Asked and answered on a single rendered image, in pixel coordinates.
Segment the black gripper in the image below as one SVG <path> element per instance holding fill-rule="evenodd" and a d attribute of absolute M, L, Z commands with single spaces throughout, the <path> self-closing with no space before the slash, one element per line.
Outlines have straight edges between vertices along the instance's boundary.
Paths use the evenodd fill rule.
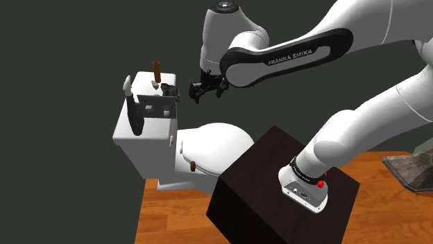
<path fill-rule="evenodd" d="M 214 75 L 210 71 L 201 70 L 200 82 L 192 82 L 189 86 L 189 97 L 199 104 L 200 97 L 207 90 L 216 89 L 216 97 L 221 98 L 222 93 L 229 87 L 230 83 L 222 75 Z"/>

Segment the dark grey rough lump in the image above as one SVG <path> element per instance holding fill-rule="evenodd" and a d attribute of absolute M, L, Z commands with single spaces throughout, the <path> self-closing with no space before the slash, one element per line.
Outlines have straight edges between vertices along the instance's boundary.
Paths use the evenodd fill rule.
<path fill-rule="evenodd" d="M 160 87 L 163 96 L 173 96 L 176 102 L 180 101 L 180 89 L 178 87 L 167 83 L 162 83 Z"/>

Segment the grey box with square holes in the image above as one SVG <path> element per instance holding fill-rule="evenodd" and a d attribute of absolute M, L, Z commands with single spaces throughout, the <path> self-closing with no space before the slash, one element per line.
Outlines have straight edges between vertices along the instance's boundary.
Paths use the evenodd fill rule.
<path fill-rule="evenodd" d="M 174 96 L 137 95 L 138 109 L 145 118 L 176 119 L 177 102 Z"/>

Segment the white toilet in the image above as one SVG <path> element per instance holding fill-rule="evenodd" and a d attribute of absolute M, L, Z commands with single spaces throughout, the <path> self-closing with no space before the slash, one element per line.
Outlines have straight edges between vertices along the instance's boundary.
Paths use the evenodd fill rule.
<path fill-rule="evenodd" d="M 131 79 L 135 102 L 139 104 L 137 95 L 163 96 L 162 83 L 176 86 L 173 73 L 161 73 L 161 79 L 154 89 L 153 72 L 138 72 Z M 206 194 L 213 193 L 218 177 L 254 144 L 247 132 L 228 123 L 179 129 L 178 111 L 176 119 L 144 117 L 142 134 L 135 136 L 126 99 L 112 139 L 143 179 L 158 180 L 159 191 L 197 189 Z M 196 163 L 195 172 L 190 171 L 191 161 Z"/>

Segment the black brush with white tip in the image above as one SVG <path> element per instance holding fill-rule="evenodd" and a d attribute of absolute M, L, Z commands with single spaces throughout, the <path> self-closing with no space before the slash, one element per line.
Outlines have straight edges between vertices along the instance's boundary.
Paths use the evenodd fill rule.
<path fill-rule="evenodd" d="M 127 116 L 130 128 L 135 136 L 140 136 L 144 128 L 144 117 L 139 111 L 138 103 L 135 102 L 130 76 L 126 76 L 122 90 L 126 96 Z"/>

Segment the dark robot stand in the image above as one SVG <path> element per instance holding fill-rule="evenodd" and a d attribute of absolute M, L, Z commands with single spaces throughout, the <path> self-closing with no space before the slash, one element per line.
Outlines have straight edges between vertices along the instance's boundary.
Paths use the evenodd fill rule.
<path fill-rule="evenodd" d="M 230 244 L 342 244 L 359 182 L 328 171 L 328 202 L 312 213 L 282 192 L 278 171 L 304 148 L 271 127 L 218 178 L 207 217 Z"/>

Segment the grey brown stone slab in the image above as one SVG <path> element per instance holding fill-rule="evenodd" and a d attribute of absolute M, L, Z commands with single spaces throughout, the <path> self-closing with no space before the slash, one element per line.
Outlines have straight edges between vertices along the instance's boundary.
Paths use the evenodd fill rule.
<path fill-rule="evenodd" d="M 413 155 L 384 156 L 382 163 L 407 190 L 433 192 L 433 146 Z"/>

